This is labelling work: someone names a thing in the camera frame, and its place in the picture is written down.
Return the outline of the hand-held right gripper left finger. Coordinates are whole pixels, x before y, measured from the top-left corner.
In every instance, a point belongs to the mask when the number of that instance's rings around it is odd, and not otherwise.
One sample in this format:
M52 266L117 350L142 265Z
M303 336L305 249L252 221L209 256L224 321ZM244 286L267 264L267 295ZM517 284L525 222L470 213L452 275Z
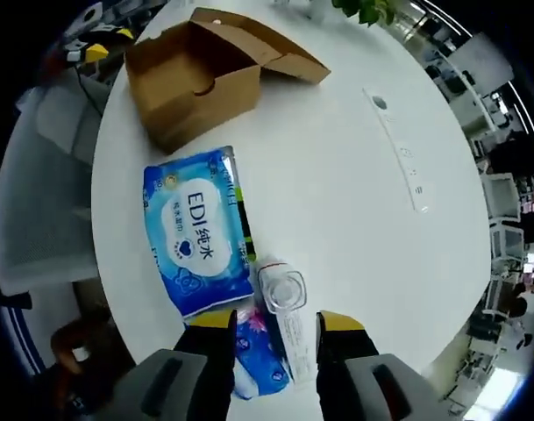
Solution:
M225 420L234 389L237 312L193 318L172 349L160 349L123 376L112 420Z

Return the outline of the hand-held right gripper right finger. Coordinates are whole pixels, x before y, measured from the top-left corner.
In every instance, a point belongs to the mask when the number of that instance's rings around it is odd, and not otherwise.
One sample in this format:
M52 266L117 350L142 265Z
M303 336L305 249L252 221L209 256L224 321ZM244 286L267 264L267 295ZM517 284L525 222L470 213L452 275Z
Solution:
M379 353L364 325L317 313L317 394L325 420L440 420L432 386L391 353Z

